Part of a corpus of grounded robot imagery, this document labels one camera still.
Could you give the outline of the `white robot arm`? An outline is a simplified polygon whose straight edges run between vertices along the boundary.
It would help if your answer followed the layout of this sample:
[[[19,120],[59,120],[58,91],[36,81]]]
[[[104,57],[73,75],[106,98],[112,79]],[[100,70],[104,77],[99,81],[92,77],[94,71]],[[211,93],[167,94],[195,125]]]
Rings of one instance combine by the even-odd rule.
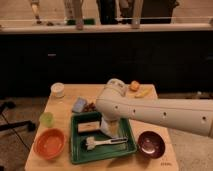
[[[126,92],[126,84],[113,78],[96,98],[101,131],[109,137],[118,137],[119,120],[129,118],[213,138],[213,100],[136,99]]]

